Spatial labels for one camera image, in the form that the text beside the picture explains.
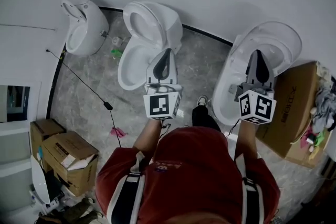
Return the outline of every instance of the red shirt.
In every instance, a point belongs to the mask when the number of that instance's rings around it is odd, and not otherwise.
[[[119,180],[135,164],[134,148],[117,148],[96,182],[97,201],[106,214]],[[240,172],[229,156],[221,132],[206,127],[178,128],[163,137],[143,171],[146,175],[139,224],[162,223],[189,212],[218,214],[241,223],[243,190]],[[263,159],[245,159],[247,177],[263,193],[265,222],[275,214],[279,188]]]

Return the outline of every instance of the green object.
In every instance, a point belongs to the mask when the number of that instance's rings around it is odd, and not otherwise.
[[[118,50],[118,49],[113,49],[113,50],[111,50],[111,53],[112,53],[114,56],[119,57],[119,58],[121,58],[121,56],[122,56],[122,52],[121,52],[120,50]]]
[[[315,146],[319,146],[324,140],[325,132],[324,130],[316,136]]]

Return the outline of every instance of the backpack strap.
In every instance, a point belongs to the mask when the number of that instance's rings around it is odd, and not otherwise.
[[[144,159],[142,152],[136,155],[136,164],[132,166],[117,184],[107,209],[109,224],[136,224],[145,184],[145,175],[139,171],[140,162]]]
[[[243,207],[241,222],[242,224],[263,224],[265,212],[261,187],[258,184],[255,184],[253,180],[247,178],[243,154],[236,158],[236,164],[243,179]]]

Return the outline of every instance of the marble floor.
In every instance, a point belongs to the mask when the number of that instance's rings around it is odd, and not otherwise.
[[[130,36],[122,13],[104,13],[111,25],[111,37]],[[125,91],[119,86],[119,58],[111,54],[111,49],[111,40],[107,38],[96,54],[89,57],[66,54],[64,63],[103,99],[110,102],[116,127],[128,133],[121,138],[121,145],[131,147],[147,121],[143,106],[145,92],[143,87]],[[180,104],[183,117],[170,120],[171,130],[191,124],[191,112],[199,95],[205,94],[209,98],[212,96],[229,50],[228,45],[184,29],[182,48],[176,57],[179,83],[184,87]],[[97,172],[118,147],[117,138],[110,135],[110,113],[98,97],[64,66],[58,77],[51,116],[66,129],[76,131],[99,150]],[[220,127],[223,132],[229,129],[222,124]],[[278,215],[285,221],[289,220],[301,208],[301,202],[309,199],[321,185],[319,171],[322,164],[315,169],[304,168],[284,161],[260,142],[257,142],[257,146],[281,190]]]

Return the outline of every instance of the white toilet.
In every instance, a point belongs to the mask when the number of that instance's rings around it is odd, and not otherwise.
[[[61,7],[70,19],[67,51],[79,56],[96,53],[105,40],[103,36],[109,31],[109,24],[99,7],[89,0],[79,5],[63,0]]]
[[[302,51],[298,33],[281,22],[264,22],[238,35],[224,63],[212,97],[215,116],[225,125],[240,118],[239,103],[234,101],[237,86],[246,81],[251,54],[260,50],[269,60],[274,76],[287,70]]]
[[[125,90],[134,90],[146,82],[151,61],[162,50],[181,48],[182,24],[174,10],[154,2],[131,2],[123,18],[132,37],[118,66],[118,82]]]

